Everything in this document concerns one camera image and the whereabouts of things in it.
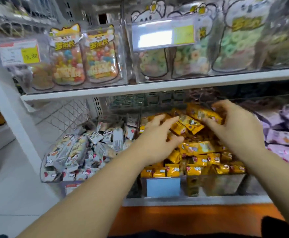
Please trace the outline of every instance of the finger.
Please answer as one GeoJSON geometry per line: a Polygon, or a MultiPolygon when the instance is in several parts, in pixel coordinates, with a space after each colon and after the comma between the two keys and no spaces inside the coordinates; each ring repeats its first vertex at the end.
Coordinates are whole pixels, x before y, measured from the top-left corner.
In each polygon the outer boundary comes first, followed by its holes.
{"type": "Polygon", "coordinates": [[[218,137],[223,132],[224,127],[218,123],[216,123],[214,120],[209,118],[203,118],[203,123],[207,125],[218,137]]]}
{"type": "Polygon", "coordinates": [[[167,146],[170,152],[172,152],[172,150],[174,150],[181,143],[183,143],[183,141],[184,141],[183,136],[176,136],[176,135],[172,136],[172,139],[169,142],[167,142],[167,146]]]}
{"type": "Polygon", "coordinates": [[[166,121],[163,122],[163,124],[161,126],[168,130],[178,120],[179,120],[179,116],[167,119],[166,121]]]}
{"type": "Polygon", "coordinates": [[[146,128],[153,127],[153,126],[159,126],[161,121],[164,118],[165,118],[165,114],[161,114],[161,115],[155,116],[153,118],[153,120],[151,120],[149,123],[147,123],[146,128]]]}
{"type": "Polygon", "coordinates": [[[237,105],[232,103],[231,101],[229,101],[228,99],[226,100],[221,100],[221,101],[218,101],[216,103],[214,103],[212,105],[213,108],[216,108],[216,109],[224,109],[226,112],[231,110],[232,108],[235,108],[237,105]]]}

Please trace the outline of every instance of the white metal shelf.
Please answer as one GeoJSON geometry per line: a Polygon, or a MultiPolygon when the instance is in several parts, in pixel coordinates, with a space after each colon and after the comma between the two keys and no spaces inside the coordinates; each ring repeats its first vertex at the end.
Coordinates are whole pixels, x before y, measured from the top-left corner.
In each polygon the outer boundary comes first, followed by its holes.
{"type": "Polygon", "coordinates": [[[268,195],[124,199],[123,206],[241,205],[264,203],[272,203],[268,195]]]}
{"type": "Polygon", "coordinates": [[[166,80],[135,85],[79,89],[51,93],[29,94],[21,96],[23,102],[55,101],[73,98],[104,97],[124,94],[169,91],[189,88],[205,88],[213,86],[254,83],[263,81],[289,80],[289,69],[260,71],[243,74],[201,77],[181,80],[166,80]]]}

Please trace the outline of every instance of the white label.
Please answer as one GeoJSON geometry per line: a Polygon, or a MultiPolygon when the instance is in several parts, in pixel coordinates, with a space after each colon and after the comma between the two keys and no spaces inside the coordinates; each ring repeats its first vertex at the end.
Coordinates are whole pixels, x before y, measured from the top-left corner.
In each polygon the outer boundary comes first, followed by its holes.
{"type": "Polygon", "coordinates": [[[27,41],[6,42],[0,44],[0,57],[2,65],[4,67],[7,67],[24,64],[25,62],[21,50],[34,47],[38,48],[38,42],[36,39],[27,41]]]}

